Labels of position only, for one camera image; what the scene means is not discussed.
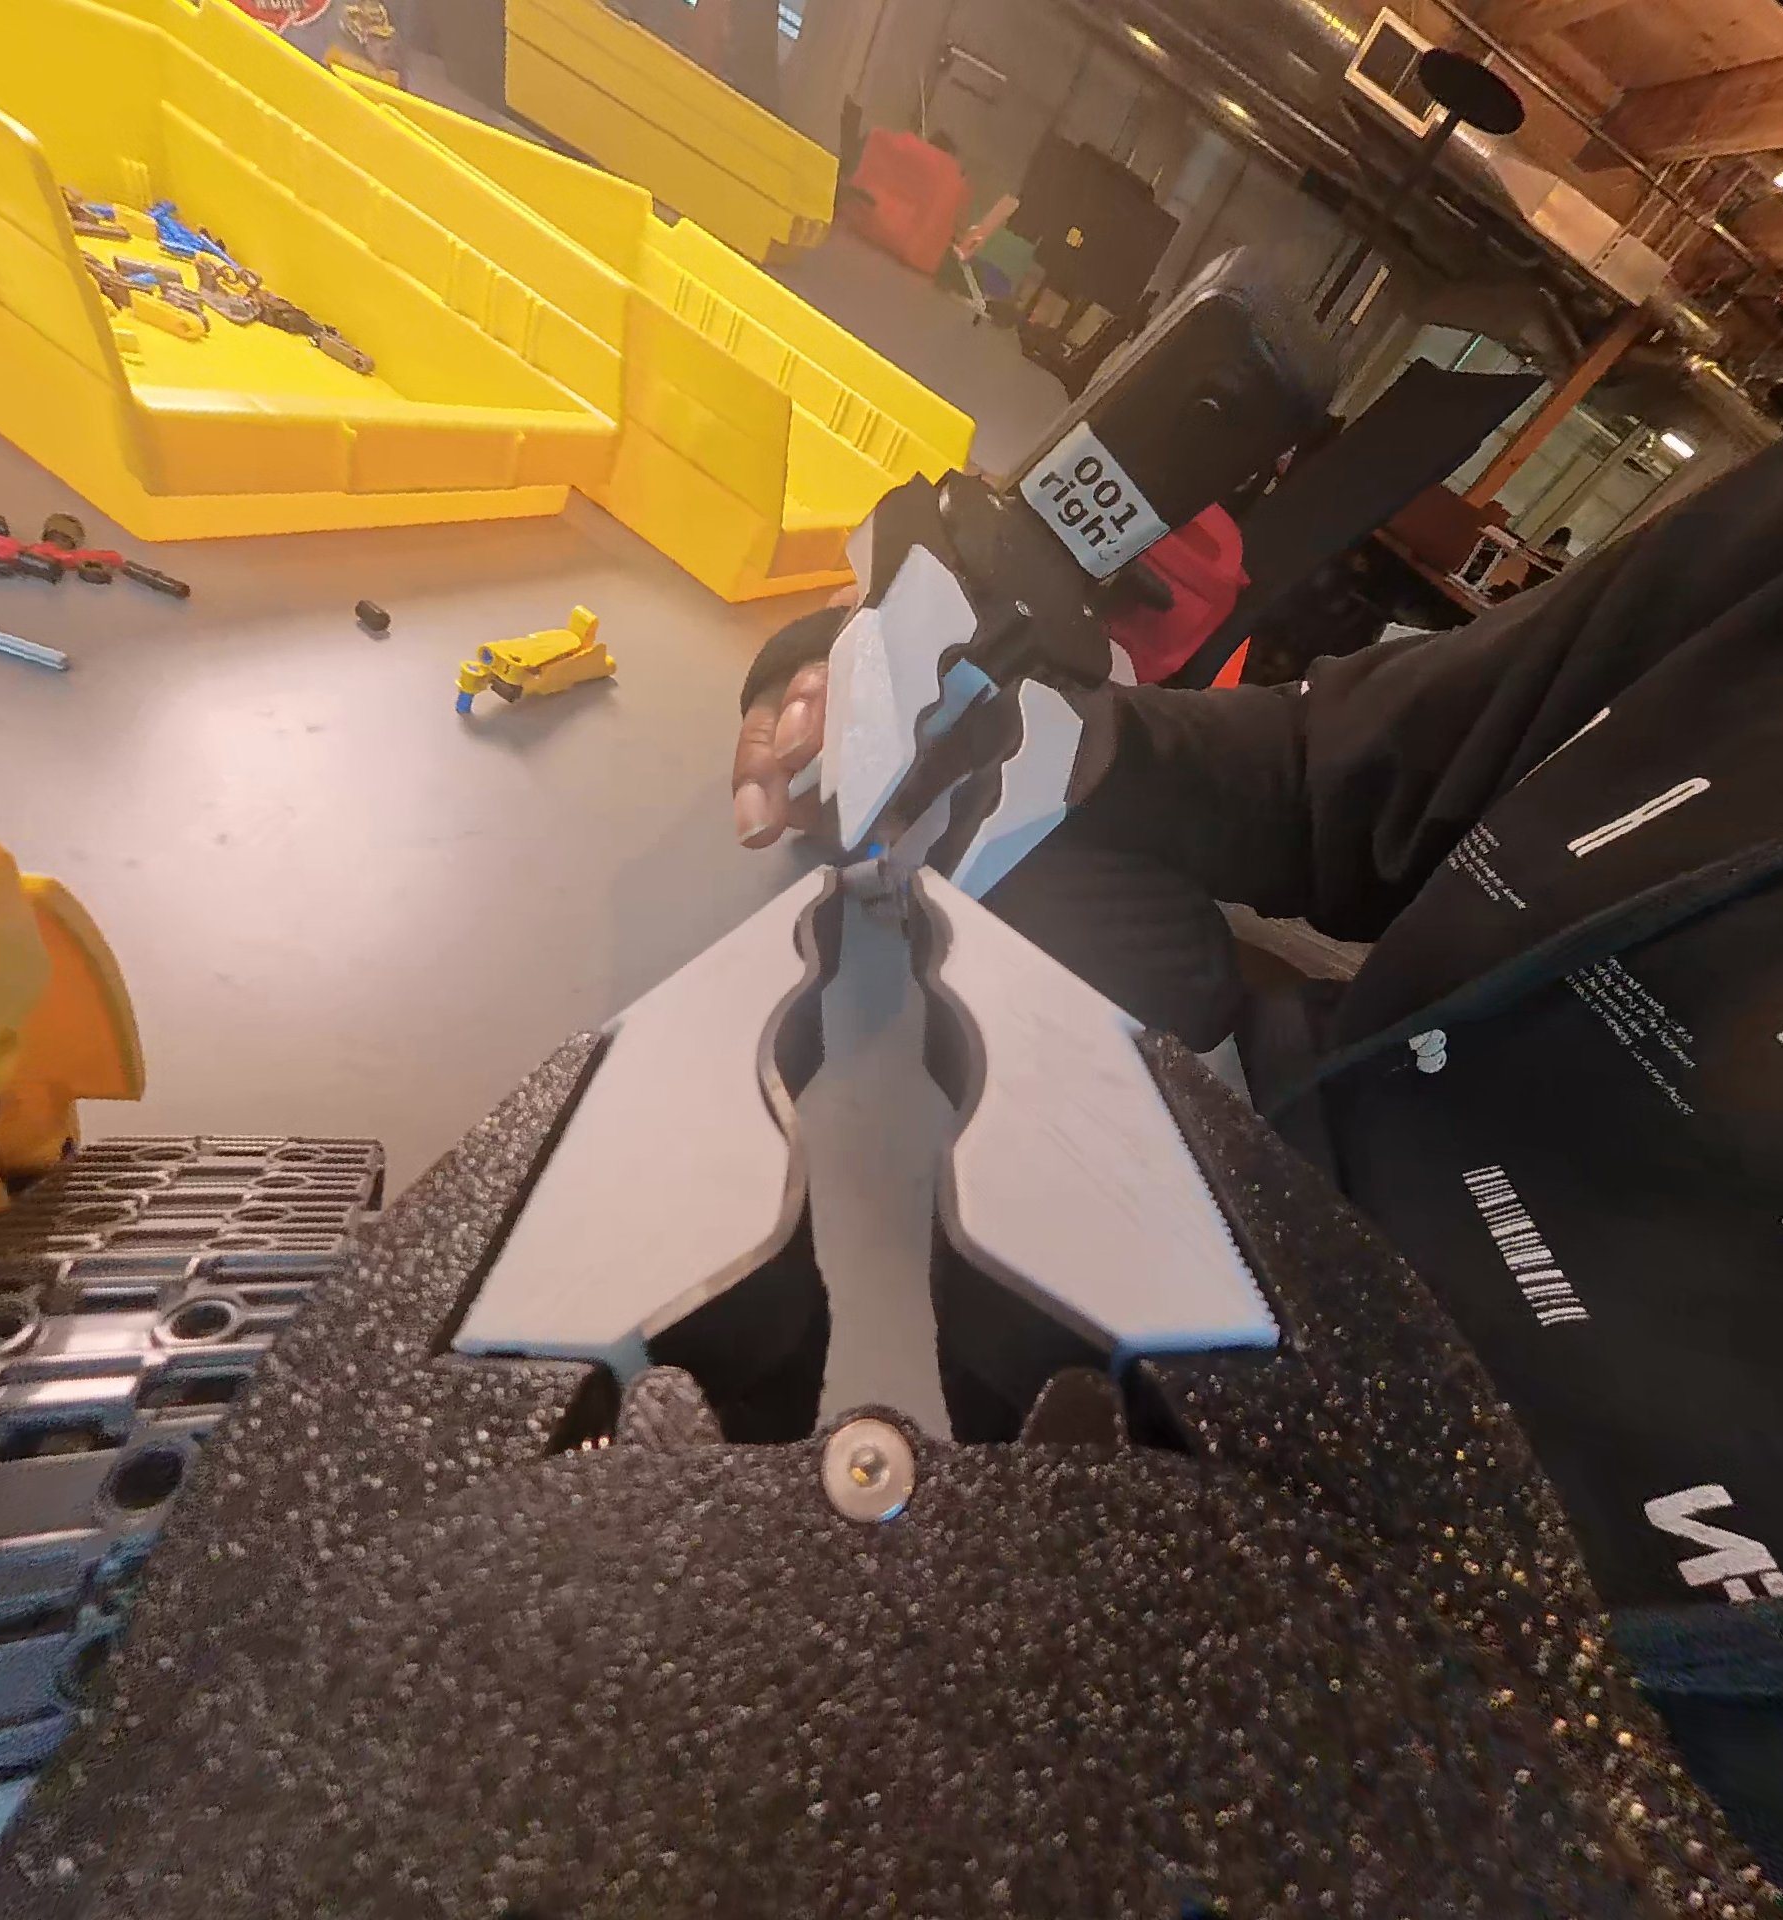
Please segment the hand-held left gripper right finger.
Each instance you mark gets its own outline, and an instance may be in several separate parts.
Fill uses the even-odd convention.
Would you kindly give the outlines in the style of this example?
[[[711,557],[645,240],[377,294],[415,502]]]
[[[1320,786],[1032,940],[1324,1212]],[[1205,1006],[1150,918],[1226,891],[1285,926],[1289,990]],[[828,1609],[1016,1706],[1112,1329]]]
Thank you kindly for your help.
[[[1259,1362],[1283,1331],[1166,1092],[1162,1039],[954,885],[904,932],[950,1123],[929,1296],[952,1428],[1022,1428],[1051,1379]]]

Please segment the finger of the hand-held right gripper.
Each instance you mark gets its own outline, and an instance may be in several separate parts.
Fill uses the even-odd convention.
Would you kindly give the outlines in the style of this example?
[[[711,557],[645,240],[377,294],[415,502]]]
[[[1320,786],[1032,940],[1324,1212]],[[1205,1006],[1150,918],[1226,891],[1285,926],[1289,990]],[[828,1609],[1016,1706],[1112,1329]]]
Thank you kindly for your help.
[[[915,543],[870,588],[828,660],[820,800],[847,860],[888,852],[946,784],[944,736],[974,703],[946,681],[974,638],[950,566]]]
[[[968,899],[1003,878],[1094,792],[1115,751],[1117,687],[1020,681],[966,722],[974,763],[937,837],[937,874]]]

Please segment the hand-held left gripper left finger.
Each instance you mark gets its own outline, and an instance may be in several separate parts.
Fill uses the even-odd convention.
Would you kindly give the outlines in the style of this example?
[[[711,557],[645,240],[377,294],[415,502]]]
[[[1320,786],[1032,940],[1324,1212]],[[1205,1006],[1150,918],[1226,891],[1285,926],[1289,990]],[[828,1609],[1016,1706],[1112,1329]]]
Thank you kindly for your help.
[[[713,1411],[816,1411],[830,1341],[800,1095],[845,889],[814,872],[600,1033],[454,1308],[450,1352],[686,1372]]]

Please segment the person's right forearm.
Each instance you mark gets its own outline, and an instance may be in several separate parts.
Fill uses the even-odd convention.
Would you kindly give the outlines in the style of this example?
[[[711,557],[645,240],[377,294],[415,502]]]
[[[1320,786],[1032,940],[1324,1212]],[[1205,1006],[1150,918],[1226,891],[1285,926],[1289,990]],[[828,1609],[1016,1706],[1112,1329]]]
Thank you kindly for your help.
[[[1783,835],[1783,442],[1557,582],[1302,685],[1117,695],[1071,815],[1372,953],[1355,1037]],[[1783,963],[1783,876],[1708,917]]]

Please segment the grey desk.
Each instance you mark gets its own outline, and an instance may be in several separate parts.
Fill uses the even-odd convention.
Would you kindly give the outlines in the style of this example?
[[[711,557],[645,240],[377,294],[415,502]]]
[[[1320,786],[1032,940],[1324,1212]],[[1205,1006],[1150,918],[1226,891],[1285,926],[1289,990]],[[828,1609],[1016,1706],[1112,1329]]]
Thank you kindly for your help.
[[[192,588],[0,580],[0,631],[71,658],[0,660],[0,843],[83,901],[145,1055],[93,1140],[361,1136],[400,1189],[797,876],[736,846],[729,763],[746,664],[810,597],[723,603],[579,496],[147,545],[0,436],[0,516],[54,514]],[[468,654],[575,605],[612,681],[452,710]]]

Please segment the red bag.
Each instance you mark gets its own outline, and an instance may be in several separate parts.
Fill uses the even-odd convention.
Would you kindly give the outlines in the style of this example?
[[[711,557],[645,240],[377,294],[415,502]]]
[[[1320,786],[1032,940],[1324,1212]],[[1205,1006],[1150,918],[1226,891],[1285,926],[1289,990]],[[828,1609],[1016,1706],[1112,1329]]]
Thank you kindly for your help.
[[[1213,504],[1129,562],[1112,582],[1104,627],[1129,685],[1160,685],[1232,615],[1248,588],[1242,531]]]

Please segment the small yellow block assembly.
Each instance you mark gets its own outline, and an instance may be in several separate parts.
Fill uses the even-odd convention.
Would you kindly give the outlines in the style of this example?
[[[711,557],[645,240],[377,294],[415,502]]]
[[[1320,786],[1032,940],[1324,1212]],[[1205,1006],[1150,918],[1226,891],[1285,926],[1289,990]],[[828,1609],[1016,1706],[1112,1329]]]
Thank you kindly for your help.
[[[456,668],[452,710],[470,716],[480,697],[520,704],[614,677],[616,660],[598,636],[596,615],[575,605],[555,629],[501,638],[468,654]]]

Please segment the red container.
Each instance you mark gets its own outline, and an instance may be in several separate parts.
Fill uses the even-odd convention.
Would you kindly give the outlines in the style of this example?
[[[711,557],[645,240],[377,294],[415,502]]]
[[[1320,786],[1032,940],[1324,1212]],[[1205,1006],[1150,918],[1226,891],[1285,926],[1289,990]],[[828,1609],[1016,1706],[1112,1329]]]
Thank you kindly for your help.
[[[968,226],[968,212],[970,183],[954,152],[886,127],[863,136],[835,199],[845,228],[927,280]]]

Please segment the yellow toy tracked robot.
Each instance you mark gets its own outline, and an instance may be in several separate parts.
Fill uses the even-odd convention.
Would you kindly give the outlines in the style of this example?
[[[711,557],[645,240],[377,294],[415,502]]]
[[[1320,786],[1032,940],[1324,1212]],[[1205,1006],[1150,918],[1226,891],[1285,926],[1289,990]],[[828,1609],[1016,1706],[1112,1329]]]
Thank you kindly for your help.
[[[369,1140],[83,1140],[141,1092],[108,944],[0,845],[0,1837],[200,1446],[380,1199]]]

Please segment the large yellow bin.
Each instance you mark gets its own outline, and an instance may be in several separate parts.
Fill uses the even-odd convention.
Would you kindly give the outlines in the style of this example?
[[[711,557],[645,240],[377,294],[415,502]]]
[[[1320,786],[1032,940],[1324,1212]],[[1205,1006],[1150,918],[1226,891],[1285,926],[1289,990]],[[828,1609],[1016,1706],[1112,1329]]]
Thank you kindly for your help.
[[[233,4],[0,4],[0,436],[143,541],[557,514],[610,469],[616,348],[433,160]],[[62,187],[176,203],[375,376],[112,319]]]

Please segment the yellow bins stack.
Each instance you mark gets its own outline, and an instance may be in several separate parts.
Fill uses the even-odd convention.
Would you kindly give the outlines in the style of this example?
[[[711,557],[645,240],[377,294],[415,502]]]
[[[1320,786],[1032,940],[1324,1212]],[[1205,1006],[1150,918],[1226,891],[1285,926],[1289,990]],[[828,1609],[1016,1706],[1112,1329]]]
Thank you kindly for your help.
[[[505,109],[769,267],[814,251],[837,160],[598,2],[503,8]]]

